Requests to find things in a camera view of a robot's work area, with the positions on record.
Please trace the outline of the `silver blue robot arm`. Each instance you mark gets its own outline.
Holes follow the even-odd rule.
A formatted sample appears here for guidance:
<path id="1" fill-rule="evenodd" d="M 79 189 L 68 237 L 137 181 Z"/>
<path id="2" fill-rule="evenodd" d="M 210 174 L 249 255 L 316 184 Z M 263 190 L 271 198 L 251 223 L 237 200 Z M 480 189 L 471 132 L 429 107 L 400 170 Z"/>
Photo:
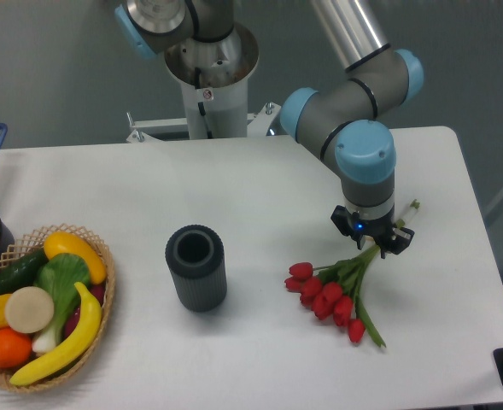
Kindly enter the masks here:
<path id="1" fill-rule="evenodd" d="M 413 232 L 395 223 L 395 143 L 377 118 L 421 90 L 423 67 L 412 52 L 391 47 L 367 2 L 315 1 L 313 11 L 347 78 L 327 94 L 294 91 L 281 127 L 340 178 L 344 202 L 331 216 L 338 231 L 398 255 Z M 235 21 L 233 2 L 124 1 L 114 15 L 141 57 L 163 56 L 180 84 L 191 138 L 247 135 L 248 80 L 259 52 Z"/>

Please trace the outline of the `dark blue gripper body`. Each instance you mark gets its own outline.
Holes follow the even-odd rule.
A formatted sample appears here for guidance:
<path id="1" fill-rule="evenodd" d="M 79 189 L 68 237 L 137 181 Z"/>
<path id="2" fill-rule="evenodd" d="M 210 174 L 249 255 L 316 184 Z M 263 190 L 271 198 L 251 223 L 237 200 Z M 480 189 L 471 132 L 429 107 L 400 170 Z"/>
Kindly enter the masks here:
<path id="1" fill-rule="evenodd" d="M 356 242 L 359 250 L 364 248 L 366 237 L 372 237 L 375 241 L 384 240 L 393 233 L 394 204 L 358 207 L 349 202 L 344 212 L 349 236 Z"/>

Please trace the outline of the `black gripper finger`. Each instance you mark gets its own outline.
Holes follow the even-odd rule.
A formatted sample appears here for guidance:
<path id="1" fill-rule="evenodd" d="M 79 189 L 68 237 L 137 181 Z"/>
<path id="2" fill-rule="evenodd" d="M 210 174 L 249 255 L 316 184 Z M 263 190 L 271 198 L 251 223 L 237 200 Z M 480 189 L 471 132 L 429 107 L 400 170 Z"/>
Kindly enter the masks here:
<path id="1" fill-rule="evenodd" d="M 415 232 L 406 227 L 394 227 L 377 239 L 377 245 L 380 248 L 382 259 L 387 254 L 399 255 L 405 251 L 411 244 Z"/>
<path id="2" fill-rule="evenodd" d="M 355 235 L 355 217 L 344 206 L 337 205 L 333 210 L 331 221 L 336 226 L 337 230 L 345 237 L 354 237 Z"/>

